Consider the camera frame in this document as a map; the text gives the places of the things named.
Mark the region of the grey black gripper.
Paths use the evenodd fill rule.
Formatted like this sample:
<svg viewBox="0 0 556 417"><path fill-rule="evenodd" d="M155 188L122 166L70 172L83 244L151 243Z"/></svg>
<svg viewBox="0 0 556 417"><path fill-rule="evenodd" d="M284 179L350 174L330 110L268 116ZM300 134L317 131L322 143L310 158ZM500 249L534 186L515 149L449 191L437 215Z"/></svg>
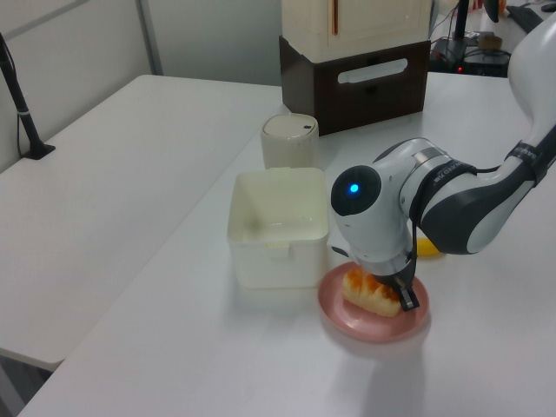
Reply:
<svg viewBox="0 0 556 417"><path fill-rule="evenodd" d="M328 239L328 246L336 254L347 257L372 274L380 283L398 290L400 305L404 312L412 311L420 306L420 302L413 289L416 260L412 249L402 249L400 255L396 255L387 261L370 261L364 255L355 255L347 241L341 236L332 236Z"/></svg>

